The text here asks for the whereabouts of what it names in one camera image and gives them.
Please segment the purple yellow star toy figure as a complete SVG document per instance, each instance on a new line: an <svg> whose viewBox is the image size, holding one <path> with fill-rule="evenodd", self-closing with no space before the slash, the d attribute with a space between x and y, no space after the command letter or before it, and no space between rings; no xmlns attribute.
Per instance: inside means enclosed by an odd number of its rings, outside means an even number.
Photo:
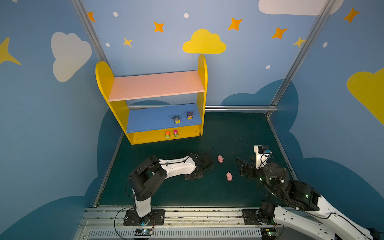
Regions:
<svg viewBox="0 0 384 240"><path fill-rule="evenodd" d="M187 112L187 120L192 120L194 115L194 111Z"/></svg>

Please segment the blue yellow toy figure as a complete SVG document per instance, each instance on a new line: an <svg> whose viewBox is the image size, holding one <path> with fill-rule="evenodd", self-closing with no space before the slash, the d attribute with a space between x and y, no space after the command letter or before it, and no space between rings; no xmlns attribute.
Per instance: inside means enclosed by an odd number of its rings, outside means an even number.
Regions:
<svg viewBox="0 0 384 240"><path fill-rule="evenodd" d="M180 116L176 115L172 117L172 120L174 121L175 124L179 124L181 122Z"/></svg>

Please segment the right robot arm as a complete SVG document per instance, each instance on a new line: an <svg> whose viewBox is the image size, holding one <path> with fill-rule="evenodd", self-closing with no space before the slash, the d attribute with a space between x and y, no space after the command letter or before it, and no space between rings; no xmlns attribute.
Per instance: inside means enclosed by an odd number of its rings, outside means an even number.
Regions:
<svg viewBox="0 0 384 240"><path fill-rule="evenodd" d="M256 179L272 196L285 205L301 211L314 220L287 211L271 202L263 201L257 211L244 210L246 223L282 225L317 240L379 240L382 233L364 228L333 207L324 196L307 183L294 180L288 170L269 162L260 165L236 160L241 176Z"/></svg>

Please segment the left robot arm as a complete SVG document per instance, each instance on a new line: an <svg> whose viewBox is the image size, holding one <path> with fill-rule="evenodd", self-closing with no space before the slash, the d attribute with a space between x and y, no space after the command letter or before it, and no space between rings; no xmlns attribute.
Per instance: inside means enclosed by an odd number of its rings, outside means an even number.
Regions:
<svg viewBox="0 0 384 240"><path fill-rule="evenodd" d="M209 153L188 154L180 159L163 160L152 155L145 159L130 175L128 183L133 191L136 213L139 218L150 215L151 197L166 179L184 176L186 181L204 177L204 172L213 168Z"/></svg>

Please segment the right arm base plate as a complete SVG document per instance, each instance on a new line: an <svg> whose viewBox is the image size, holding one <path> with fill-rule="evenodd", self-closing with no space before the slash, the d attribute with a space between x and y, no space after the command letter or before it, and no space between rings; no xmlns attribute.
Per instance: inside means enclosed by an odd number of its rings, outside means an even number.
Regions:
<svg viewBox="0 0 384 240"><path fill-rule="evenodd" d="M268 225L271 223L270 217L266 215L264 210L260 209L244 209L242 217L245 225Z"/></svg>

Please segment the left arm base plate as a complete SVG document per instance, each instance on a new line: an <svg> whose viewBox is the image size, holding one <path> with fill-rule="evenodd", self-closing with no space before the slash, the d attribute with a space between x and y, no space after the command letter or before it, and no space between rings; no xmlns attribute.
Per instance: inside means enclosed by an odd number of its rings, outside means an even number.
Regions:
<svg viewBox="0 0 384 240"><path fill-rule="evenodd" d="M165 210L152 210L148 215L139 217L136 210L129 209L126 212L124 226L163 226L165 220Z"/></svg>

